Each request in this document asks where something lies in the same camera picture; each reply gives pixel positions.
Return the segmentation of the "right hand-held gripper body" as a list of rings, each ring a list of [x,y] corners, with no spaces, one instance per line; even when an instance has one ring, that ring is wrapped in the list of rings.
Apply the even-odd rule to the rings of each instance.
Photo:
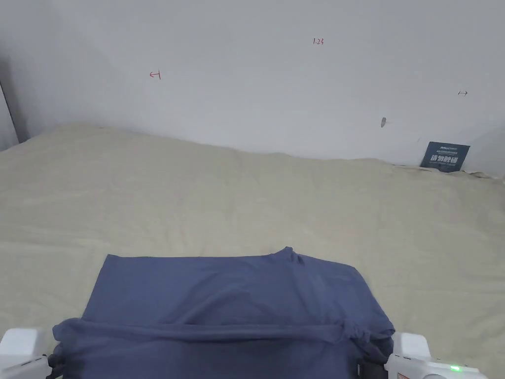
[[[358,364],[359,379],[481,379],[478,368],[431,356],[423,335],[395,333],[393,353],[384,365]]]

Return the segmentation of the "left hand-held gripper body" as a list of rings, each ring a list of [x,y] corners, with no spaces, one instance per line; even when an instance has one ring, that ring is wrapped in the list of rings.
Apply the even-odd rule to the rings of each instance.
[[[0,341],[2,379],[57,379],[45,354],[48,348],[45,328],[8,329]]]

